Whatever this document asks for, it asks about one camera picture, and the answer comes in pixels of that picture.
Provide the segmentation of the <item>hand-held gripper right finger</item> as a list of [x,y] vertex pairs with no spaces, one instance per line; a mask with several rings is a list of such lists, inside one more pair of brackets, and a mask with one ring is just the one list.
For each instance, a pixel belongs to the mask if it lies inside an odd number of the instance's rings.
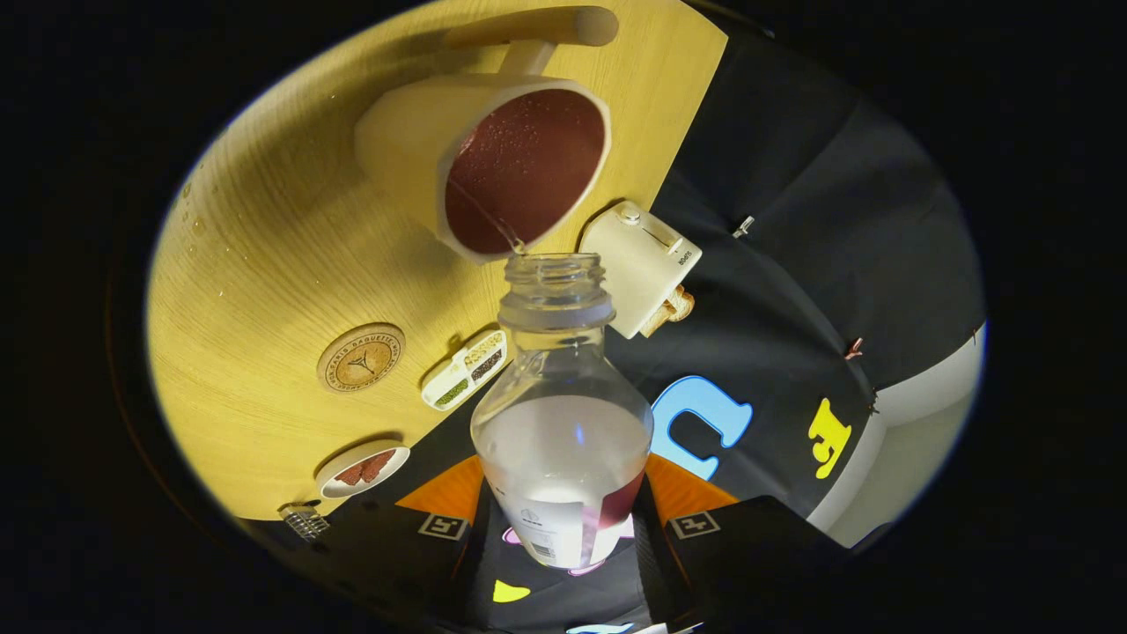
[[848,550],[769,495],[737,500],[649,456],[633,503],[637,569],[668,629],[764,629],[816,593]]

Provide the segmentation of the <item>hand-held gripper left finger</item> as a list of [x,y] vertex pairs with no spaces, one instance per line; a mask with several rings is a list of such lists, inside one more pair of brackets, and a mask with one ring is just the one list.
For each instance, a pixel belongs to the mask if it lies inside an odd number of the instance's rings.
[[363,503],[299,550],[303,574],[399,629],[480,620],[490,491],[470,457],[393,503]]

